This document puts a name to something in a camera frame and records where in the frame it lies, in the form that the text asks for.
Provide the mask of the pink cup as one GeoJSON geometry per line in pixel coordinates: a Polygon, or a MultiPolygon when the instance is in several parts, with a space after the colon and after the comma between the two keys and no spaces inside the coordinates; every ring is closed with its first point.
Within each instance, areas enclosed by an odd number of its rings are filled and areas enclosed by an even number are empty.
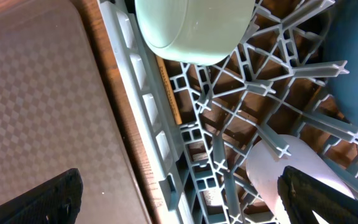
{"type": "Polygon", "coordinates": [[[289,144],[290,156],[277,157],[269,145],[261,140],[250,150],[246,159],[249,180],[280,223],[290,223],[277,187],[278,178],[286,166],[292,166],[350,198],[354,197],[347,185],[307,143],[291,135],[283,134],[281,137],[289,144]]]}

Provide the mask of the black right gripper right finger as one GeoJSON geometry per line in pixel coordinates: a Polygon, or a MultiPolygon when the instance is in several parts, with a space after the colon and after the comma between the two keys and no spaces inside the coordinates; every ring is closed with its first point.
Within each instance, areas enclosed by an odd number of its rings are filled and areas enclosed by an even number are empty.
{"type": "Polygon", "coordinates": [[[358,201],[292,166],[277,185],[291,223],[317,223],[316,214],[328,223],[358,223],[358,201]]]}

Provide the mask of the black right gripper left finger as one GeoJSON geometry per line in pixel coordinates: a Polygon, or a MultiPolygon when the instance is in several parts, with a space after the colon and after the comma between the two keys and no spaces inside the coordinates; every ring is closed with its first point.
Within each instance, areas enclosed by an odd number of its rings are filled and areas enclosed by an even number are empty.
{"type": "Polygon", "coordinates": [[[83,181],[71,168],[0,205],[0,224],[73,224],[81,208],[83,181]]]}

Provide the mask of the wooden chopstick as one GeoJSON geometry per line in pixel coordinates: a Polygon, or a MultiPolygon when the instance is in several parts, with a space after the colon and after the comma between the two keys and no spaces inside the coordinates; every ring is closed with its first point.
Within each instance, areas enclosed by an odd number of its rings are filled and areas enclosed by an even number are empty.
{"type": "Polygon", "coordinates": [[[158,55],[156,55],[155,58],[156,58],[156,61],[157,61],[157,64],[158,64],[158,68],[160,70],[160,75],[162,77],[163,85],[164,85],[164,88],[165,88],[165,92],[167,94],[167,98],[168,98],[168,101],[169,101],[169,104],[170,104],[170,107],[171,107],[171,111],[173,113],[174,120],[175,120],[177,125],[180,125],[183,122],[182,122],[182,119],[181,119],[181,116],[180,116],[178,105],[177,105],[177,102],[176,102],[176,99],[175,99],[175,95],[174,95],[174,92],[173,92],[173,89],[172,89],[172,86],[171,86],[171,83],[170,83],[170,79],[169,79],[169,76],[168,76],[167,69],[165,67],[163,58],[159,57],[158,55]]]}

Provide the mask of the mint green bowl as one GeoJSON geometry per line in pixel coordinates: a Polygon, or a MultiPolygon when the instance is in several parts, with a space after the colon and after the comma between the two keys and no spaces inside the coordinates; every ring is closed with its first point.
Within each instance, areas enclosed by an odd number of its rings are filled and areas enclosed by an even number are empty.
{"type": "Polygon", "coordinates": [[[240,43],[255,0],[135,0],[134,4],[141,34],[155,55],[213,65],[240,43]]]}

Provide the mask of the dark blue bowl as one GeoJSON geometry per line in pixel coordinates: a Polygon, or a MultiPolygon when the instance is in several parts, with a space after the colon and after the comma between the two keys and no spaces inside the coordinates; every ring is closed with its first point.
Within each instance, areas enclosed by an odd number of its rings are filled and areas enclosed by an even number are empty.
{"type": "Polygon", "coordinates": [[[326,62],[345,60],[349,74],[331,79],[328,88],[341,113],[358,127],[358,0],[339,1],[333,14],[323,58],[326,62]]]}

